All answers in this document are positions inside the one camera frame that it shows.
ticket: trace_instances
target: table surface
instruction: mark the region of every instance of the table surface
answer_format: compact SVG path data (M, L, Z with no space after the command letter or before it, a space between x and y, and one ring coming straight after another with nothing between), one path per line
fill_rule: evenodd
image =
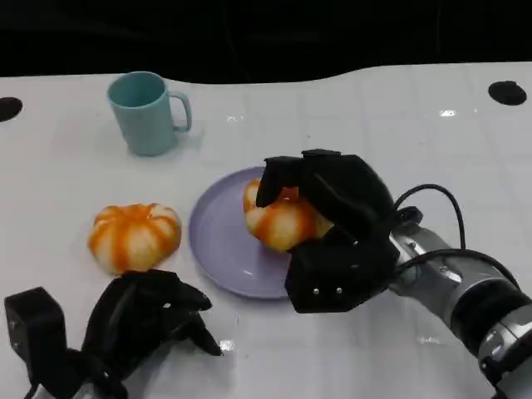
M86 248L99 210L160 202L186 224L218 178L269 155L316 147L359 154L395 196L420 183L445 185L463 207L469 248L496 257L532 292L532 101L502 106L487 94L501 80L532 93L530 64L379 67L247 86L168 81L190 95L194 128L176 150L156 158L127 152L106 103L113 78L0 80L2 96L24 104L17 118L0 124L0 297L44 286L62 305L71 347L80 347L110 281ZM443 197L423 193L411 203L425 213L425 226L458 244ZM221 358L186 346L159 351L127 382L134 399L493 393L475 359L411 300L384 293L347 314L297 315L289 303L249 301L215 287L195 266L186 235L162 268L212 299L204 319L234 347ZM2 314L0 392L23 397L26 372L5 324Z

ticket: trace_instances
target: black background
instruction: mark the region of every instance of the black background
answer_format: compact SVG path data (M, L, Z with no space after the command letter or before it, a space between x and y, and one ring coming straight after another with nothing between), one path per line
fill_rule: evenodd
M4 0L0 76L150 70L301 81L364 67L528 61L519 0Z

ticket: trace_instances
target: teal mug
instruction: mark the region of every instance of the teal mug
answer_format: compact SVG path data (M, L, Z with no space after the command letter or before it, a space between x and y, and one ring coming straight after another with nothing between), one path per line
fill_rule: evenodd
M174 126L170 97L183 102L186 126ZM168 91L165 81L152 72L131 72L113 81L107 99L131 152L151 156L164 154L177 143L176 134L190 130L192 110L189 98Z

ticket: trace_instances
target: mug handle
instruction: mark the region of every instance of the mug handle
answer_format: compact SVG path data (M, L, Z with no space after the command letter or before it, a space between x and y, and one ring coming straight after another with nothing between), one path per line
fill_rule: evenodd
M185 108L186 126L174 126L174 131L177 131L178 133L185 133L189 131L192 127L192 108L190 107L189 97L187 97L185 93L181 93L180 91L171 91L170 93L168 93L168 95L170 97L179 98L183 103L183 107Z

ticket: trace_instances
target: purple plate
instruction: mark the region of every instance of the purple plate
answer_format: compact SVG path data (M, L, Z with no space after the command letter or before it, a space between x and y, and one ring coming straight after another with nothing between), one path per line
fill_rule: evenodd
M204 192L190 217L190 248L220 287L250 298L285 298L290 256L262 245L244 221L244 189L263 172L263 167L241 170Z

